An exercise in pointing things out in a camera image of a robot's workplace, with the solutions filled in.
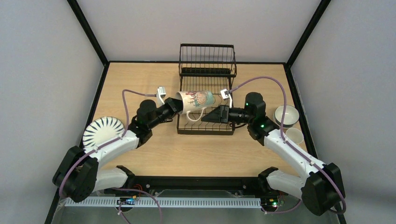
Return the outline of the seashell pattern ceramic mug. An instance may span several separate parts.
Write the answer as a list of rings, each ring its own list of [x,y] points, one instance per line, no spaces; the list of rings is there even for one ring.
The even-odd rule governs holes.
[[[179,114],[184,114],[191,122],[199,121],[204,111],[215,103],[215,97],[211,91],[179,91],[175,96],[183,102],[183,111]],[[192,119],[190,114],[197,111],[200,112],[199,117]]]

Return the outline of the black wire dish rack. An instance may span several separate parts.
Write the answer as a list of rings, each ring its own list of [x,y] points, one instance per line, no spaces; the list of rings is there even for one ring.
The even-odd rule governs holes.
[[[182,43],[179,50],[180,91],[198,92],[195,104],[211,96],[212,105],[179,115],[177,133],[186,135],[233,135],[234,124],[204,122],[201,119],[219,105],[229,105],[221,90],[231,89],[237,76],[235,49],[230,44]]]

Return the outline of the yellow ceramic mug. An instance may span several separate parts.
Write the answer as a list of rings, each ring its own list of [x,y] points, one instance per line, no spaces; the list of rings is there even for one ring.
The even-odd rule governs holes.
[[[285,134],[289,140],[296,144],[301,144],[304,141],[304,134],[297,128],[289,128]]]

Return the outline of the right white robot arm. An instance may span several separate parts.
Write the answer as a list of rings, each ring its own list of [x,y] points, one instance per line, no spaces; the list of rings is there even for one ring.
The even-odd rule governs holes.
[[[314,215],[321,216],[338,203],[345,202],[345,190],[340,168],[325,164],[287,138],[280,126],[265,113],[266,103],[261,94],[248,93],[244,108],[219,105],[202,117],[211,123],[246,124],[249,135],[278,154],[298,173],[293,176],[271,167],[259,174],[263,191],[279,190],[300,200]]]

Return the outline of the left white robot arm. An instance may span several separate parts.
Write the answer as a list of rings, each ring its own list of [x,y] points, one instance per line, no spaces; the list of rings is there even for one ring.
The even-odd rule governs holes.
[[[160,107],[156,107],[153,100],[144,100],[121,135],[99,146],[70,148],[52,180],[59,188],[59,196],[69,197],[78,203],[92,192],[124,187],[133,177],[131,171],[123,166],[105,170],[101,168],[116,157],[144,145],[152,137],[154,127],[167,122],[182,110],[180,99],[167,98]]]

